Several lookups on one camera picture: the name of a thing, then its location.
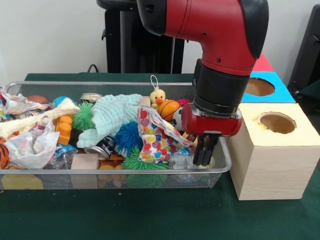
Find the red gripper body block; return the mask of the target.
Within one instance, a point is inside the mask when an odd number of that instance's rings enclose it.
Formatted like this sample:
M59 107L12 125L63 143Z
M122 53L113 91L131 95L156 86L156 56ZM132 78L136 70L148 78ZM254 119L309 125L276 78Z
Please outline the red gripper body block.
M220 134L223 137L236 135L242 125L242 113L238 109L233 116L209 115L201 111L193 103L182 107L181 125L190 135Z

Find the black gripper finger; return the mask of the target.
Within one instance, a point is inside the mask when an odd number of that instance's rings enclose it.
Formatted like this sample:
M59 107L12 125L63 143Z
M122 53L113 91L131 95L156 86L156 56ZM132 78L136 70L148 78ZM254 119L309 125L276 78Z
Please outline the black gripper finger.
M196 166L207 166L208 165L208 150L205 146L205 140L207 138L207 134L199 135L197 137L197 146L193 158L193 164Z
M219 141L220 134L206 134L204 138L204 166L207 166L212 158L216 144Z

